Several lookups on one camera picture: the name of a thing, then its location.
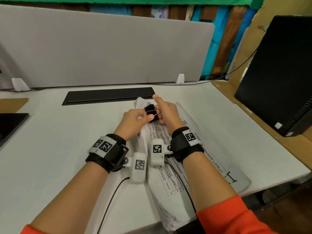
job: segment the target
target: desk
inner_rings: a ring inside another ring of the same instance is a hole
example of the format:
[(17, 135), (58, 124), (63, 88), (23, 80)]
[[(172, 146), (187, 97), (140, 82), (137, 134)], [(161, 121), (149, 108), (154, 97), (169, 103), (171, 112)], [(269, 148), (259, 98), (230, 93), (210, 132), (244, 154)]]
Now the desk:
[[(29, 98), (19, 112), (32, 115), (0, 151), (0, 233), (19, 233), (30, 223), (83, 166), (94, 141), (113, 132), (123, 112), (134, 107), (133, 101), (62, 106), (67, 92), (130, 87), (146, 85), (0, 93), (0, 98)], [(310, 172), (211, 83), (152, 87), (164, 100), (181, 103), (207, 136), (251, 179), (243, 195)], [(136, 139), (127, 145), (130, 152), (138, 150)], [(127, 169), (110, 174), (87, 234), (96, 233), (113, 191), (127, 176)], [(126, 233), (159, 221), (148, 185), (125, 182), (114, 197), (101, 233)]]

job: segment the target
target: black binder clip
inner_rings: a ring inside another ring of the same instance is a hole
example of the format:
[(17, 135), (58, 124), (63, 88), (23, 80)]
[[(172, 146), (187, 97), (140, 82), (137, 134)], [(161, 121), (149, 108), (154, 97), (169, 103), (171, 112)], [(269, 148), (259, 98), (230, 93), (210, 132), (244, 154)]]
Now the black binder clip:
[(157, 108), (155, 107), (154, 104), (150, 104), (148, 105), (147, 107), (144, 108), (144, 110), (146, 111), (146, 113), (148, 115), (150, 114), (153, 114), (154, 115), (154, 119), (151, 120), (150, 122), (154, 122), (154, 121), (158, 121), (159, 120), (159, 117), (158, 117), (158, 114), (160, 113), (157, 113)]

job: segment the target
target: orange sleeve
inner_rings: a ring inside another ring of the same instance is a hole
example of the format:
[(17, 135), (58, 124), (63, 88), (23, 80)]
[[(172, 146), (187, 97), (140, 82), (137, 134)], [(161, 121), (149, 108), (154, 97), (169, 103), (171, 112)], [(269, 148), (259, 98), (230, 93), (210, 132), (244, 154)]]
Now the orange sleeve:
[(26, 225), (21, 234), (46, 234), (45, 232), (41, 232), (39, 230), (37, 230), (36, 228), (31, 227), (29, 224)]
[(196, 213), (206, 233), (276, 234), (248, 210), (240, 196)]

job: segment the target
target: forearm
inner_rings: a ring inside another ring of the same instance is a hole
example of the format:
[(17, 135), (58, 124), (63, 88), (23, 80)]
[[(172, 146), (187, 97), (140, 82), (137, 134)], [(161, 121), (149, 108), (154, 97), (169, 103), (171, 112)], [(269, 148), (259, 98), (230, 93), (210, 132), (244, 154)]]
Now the forearm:
[(49, 234), (83, 234), (107, 177), (101, 166), (86, 163), (31, 226)]
[(183, 165), (197, 212), (237, 195), (204, 153), (190, 154)]

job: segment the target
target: computer tower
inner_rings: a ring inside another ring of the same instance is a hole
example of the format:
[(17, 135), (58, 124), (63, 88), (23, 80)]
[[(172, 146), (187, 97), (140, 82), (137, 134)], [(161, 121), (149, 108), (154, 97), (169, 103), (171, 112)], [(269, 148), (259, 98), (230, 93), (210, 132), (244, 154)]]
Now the computer tower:
[(282, 136), (312, 125), (312, 17), (275, 16), (235, 98)]

